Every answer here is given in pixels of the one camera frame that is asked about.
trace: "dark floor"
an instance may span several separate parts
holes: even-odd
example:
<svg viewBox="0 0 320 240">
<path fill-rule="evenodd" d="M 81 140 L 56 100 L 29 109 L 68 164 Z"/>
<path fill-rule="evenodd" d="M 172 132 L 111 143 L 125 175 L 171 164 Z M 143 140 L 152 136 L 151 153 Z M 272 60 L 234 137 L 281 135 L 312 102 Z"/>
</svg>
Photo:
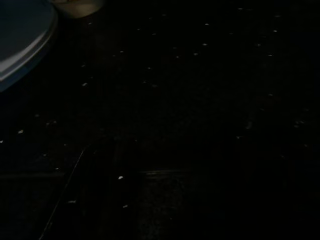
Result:
<svg viewBox="0 0 320 240">
<path fill-rule="evenodd" d="M 1 174 L 60 176 L 97 139 L 130 139 L 132 167 L 212 169 L 228 191 L 318 218 L 319 7 L 109 1 L 60 18 L 49 54 L 0 95 Z"/>
</svg>

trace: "beige object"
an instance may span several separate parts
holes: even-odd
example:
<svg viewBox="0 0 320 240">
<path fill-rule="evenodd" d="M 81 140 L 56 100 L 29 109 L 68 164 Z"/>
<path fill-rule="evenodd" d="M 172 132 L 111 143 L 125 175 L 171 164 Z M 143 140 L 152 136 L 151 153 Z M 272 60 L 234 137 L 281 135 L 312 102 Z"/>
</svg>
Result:
<svg viewBox="0 0 320 240">
<path fill-rule="evenodd" d="M 105 0 L 50 0 L 67 18 L 77 19 L 95 13 Z"/>
</svg>

